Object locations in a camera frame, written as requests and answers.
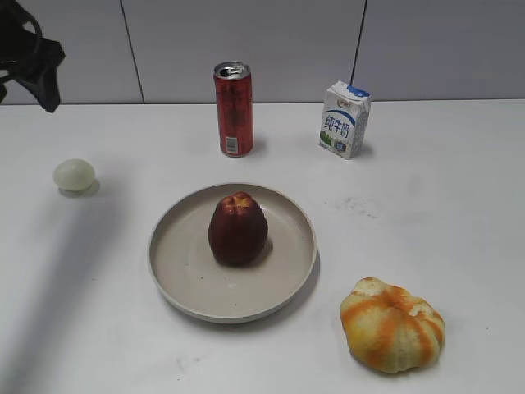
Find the white egg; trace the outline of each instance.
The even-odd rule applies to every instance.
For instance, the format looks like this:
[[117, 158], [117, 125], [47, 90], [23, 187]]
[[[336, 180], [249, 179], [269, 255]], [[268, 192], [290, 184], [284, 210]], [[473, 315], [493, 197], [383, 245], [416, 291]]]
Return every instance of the white egg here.
[[62, 190], [82, 191], [93, 184], [95, 170], [85, 160], [72, 158], [58, 164], [52, 179]]

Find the red apple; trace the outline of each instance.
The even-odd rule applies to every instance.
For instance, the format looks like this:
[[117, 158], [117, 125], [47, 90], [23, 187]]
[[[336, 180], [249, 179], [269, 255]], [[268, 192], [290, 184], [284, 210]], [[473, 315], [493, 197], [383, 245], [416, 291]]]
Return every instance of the red apple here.
[[238, 191], [219, 201], [208, 228], [213, 255], [230, 265], [248, 263], [264, 247], [268, 224], [251, 195]]

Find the red can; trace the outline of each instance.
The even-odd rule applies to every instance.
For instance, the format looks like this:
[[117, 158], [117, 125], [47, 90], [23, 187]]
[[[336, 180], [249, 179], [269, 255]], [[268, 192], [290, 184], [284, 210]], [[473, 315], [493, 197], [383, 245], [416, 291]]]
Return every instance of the red can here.
[[252, 75], [241, 62], [225, 62], [213, 73], [221, 150], [227, 156], [246, 155], [253, 148]]

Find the beige plate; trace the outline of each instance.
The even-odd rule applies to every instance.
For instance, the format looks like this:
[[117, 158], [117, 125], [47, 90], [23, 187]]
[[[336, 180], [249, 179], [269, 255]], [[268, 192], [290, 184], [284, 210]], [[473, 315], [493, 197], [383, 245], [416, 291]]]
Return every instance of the beige plate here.
[[[208, 225], [217, 203], [245, 191], [268, 222], [262, 253], [248, 267], [213, 258]], [[284, 195], [262, 186], [225, 184], [183, 198], [162, 217], [149, 244], [149, 267], [160, 292], [183, 312], [215, 323], [243, 323], [285, 305], [306, 282], [317, 257], [312, 224]]]

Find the small pumpkin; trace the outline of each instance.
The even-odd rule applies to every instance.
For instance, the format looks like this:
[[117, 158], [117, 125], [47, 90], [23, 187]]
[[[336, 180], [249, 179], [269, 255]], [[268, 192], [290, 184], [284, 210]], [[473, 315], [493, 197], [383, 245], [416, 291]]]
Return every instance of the small pumpkin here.
[[430, 304], [375, 277], [356, 284], [340, 315], [352, 354], [385, 373], [433, 363], [445, 342], [445, 323]]

